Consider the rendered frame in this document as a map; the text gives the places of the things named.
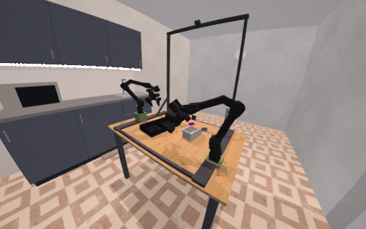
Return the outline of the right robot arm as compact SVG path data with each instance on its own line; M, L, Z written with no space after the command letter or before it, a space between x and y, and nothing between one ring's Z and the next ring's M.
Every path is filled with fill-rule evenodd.
M135 80L128 80L127 82L125 83L122 83L121 84L121 88L125 91L127 91L132 97L133 99L136 101L136 103L138 104L137 106L137 109L138 109L138 114L142 114L144 113L143 112L143 106L144 106L144 101L142 99L139 99L129 88L128 88L128 85L130 84L136 84L136 85L140 85L140 86L143 86L145 88L149 88L147 89L146 91L150 94L151 94L151 97L159 97L160 96L160 93L158 94L153 94L153 92L158 92L160 91L159 87L158 86L150 86L151 84L150 83L145 83L145 82L137 82Z

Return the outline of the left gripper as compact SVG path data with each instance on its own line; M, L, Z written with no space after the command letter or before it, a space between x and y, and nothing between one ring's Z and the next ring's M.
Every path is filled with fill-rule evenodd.
M172 133L173 131L174 131L174 126L177 124L177 125L179 125L179 123L181 123L182 121L178 121L177 120L177 118L176 118L176 116L174 116L174 119L173 119L173 123L172 124L170 124L170 123L168 123L168 124L166 124L166 126L164 127L169 133Z

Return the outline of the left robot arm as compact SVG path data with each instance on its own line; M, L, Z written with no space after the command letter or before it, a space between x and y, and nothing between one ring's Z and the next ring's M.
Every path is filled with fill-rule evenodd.
M221 140L229 130L230 126L233 124L234 120L244 113L245 105L240 101L234 101L233 99L231 99L231 101L230 98L226 97L225 95L215 98L203 102L190 103L189 105L183 106L177 99L175 99L168 105L170 109L165 114L165 117L173 120L174 116L176 116L178 121L186 120L186 122L188 122L191 119L189 115L193 115L202 109L217 106L219 104L224 104L229 107L229 114L220 127L219 131L215 135L212 135L212 138L209 138L210 151L208 159L218 163L221 159Z

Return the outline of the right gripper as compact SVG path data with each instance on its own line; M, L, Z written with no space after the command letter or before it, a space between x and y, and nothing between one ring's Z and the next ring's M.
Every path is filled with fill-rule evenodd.
M158 97L157 99L156 99L156 97L151 97L151 93L149 94L149 97L147 97L146 99L145 99L145 101L148 103L148 104L150 104L152 107L153 107L153 104L152 104L152 100L156 100L156 103L158 104L158 106L160 106L160 100L161 100L161 97ZM155 99L153 99L153 98L155 98Z

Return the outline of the black metal camera frame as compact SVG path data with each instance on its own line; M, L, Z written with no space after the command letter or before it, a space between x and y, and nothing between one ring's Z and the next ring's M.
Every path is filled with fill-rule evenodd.
M228 18L224 18L224 19L219 19L219 20L215 20L215 21L209 21L206 23L202 23L201 26L198 26L198 27L196 27L196 25L192 25L192 26L185 27L182 29L177 29L177 30L174 30L171 32L167 32L167 98L164 100L159 111L156 113L156 116L159 115L160 111L162 110L162 108L166 102L167 102L167 111L168 111L168 109L170 109L170 107L168 107L168 105L170 104L170 41L171 41L171 35L180 33L180 32L185 32L185 31L192 30L192 29L201 28L201 27L207 27L207 26L211 26L211 25L217 25L217 24L221 24L221 23L228 23L228 22L239 21L239 20L244 19L241 50L240 50L240 55L239 55L239 63L238 63L236 81L235 81L235 85L234 85L234 93L233 93L233 98L232 98L235 101L235 97L236 97L235 92L237 90L237 86L238 86L238 82L239 82L239 74L240 74L240 70L241 70L241 62L242 62L242 56L243 56L242 52L244 49L244 41L245 41L248 18L249 18L249 14L242 14L242 15L238 15L238 16L232 16L232 17L228 17Z

